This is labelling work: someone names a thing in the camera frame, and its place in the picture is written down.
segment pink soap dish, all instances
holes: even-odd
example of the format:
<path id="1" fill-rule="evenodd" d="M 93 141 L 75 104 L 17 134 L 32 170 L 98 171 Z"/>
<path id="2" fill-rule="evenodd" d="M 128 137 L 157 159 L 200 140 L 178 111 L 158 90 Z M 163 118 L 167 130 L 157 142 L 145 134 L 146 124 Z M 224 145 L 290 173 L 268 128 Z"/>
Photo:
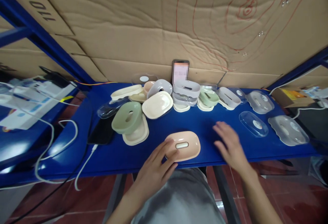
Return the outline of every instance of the pink soap dish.
<path id="1" fill-rule="evenodd" d="M 179 156 L 175 162 L 186 161 L 198 156 L 201 151 L 201 143 L 198 136 L 191 131 L 172 133 L 166 137 L 167 139 L 173 139 L 174 142 L 168 149 L 165 157 L 170 158 L 174 152 L 178 149 Z"/>

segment red tile floor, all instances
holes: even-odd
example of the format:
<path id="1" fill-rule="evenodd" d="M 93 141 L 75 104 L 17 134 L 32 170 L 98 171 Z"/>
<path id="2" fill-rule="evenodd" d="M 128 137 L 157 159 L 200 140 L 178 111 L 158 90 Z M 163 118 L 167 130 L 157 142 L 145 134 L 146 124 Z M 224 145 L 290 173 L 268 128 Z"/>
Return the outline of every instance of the red tile floor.
<path id="1" fill-rule="evenodd" d="M 252 166 L 260 173 L 284 174 L 286 169 L 292 170 L 292 168 L 278 161 L 252 163 Z M 223 170 L 234 197 L 241 222 L 243 224 L 252 223 L 239 175 L 227 165 L 223 166 Z M 207 179 L 214 192 L 218 209 L 226 219 L 212 167 L 207 168 Z M 59 219 L 56 224 L 101 223 L 114 181 L 114 175 L 81 178 L 79 179 L 79 188 L 82 188 L 80 192 L 75 191 L 73 182 L 68 182 L 38 209 L 18 223 L 43 223 L 60 215 L 64 215 L 64 217 Z M 327 189 L 282 180 L 268 180 L 262 177 L 260 177 L 260 181 L 283 223 L 328 223 Z M 129 189 L 132 183 L 132 175 L 129 174 L 126 180 L 125 191 Z M 43 183 L 36 184 L 14 211 L 7 223 L 10 223 L 29 210 L 56 187 L 56 185 Z"/>

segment cardboard box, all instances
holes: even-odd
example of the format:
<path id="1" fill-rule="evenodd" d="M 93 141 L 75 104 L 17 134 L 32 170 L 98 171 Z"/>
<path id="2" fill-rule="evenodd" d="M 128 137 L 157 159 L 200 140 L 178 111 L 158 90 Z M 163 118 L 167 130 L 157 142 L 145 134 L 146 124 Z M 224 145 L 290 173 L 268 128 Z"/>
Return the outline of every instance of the cardboard box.
<path id="1" fill-rule="evenodd" d="M 261 88 L 328 45 L 328 0 L 17 1 L 51 35 L 81 47 L 94 80 L 130 82 L 139 72 L 170 80 L 172 60 L 184 59 L 191 80 L 217 83 L 227 71 L 222 85 Z M 316 72 L 295 84 L 322 82 L 327 75 Z"/>
<path id="2" fill-rule="evenodd" d="M 314 103 L 304 91 L 295 87 L 278 88 L 272 96 L 283 108 L 306 107 Z"/>

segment left hand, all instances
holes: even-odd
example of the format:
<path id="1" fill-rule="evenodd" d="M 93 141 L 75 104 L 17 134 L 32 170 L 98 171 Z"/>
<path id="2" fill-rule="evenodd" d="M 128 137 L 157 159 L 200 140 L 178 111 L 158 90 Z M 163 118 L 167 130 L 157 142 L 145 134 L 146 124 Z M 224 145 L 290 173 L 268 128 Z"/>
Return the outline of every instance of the left hand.
<path id="1" fill-rule="evenodd" d="M 172 143 L 173 140 L 166 140 L 161 143 L 143 164 L 136 181 L 126 193 L 132 201 L 143 204 L 158 192 L 170 178 L 178 165 L 174 161 L 177 159 L 179 151 L 176 150 L 165 163 L 162 163 L 162 159 Z"/>

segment black smartphone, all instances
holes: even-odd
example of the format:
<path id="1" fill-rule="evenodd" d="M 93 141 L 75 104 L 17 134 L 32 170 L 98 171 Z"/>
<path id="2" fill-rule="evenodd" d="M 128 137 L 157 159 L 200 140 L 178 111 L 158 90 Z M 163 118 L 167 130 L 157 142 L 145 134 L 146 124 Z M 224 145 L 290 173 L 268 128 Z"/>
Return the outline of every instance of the black smartphone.
<path id="1" fill-rule="evenodd" d="M 188 60 L 172 61 L 172 84 L 177 80 L 188 80 L 189 64 Z"/>
<path id="2" fill-rule="evenodd" d="M 87 144 L 109 144 L 114 134 L 114 130 L 112 129 L 112 121 L 114 117 L 115 115 L 107 119 L 100 119 L 88 138 Z"/>

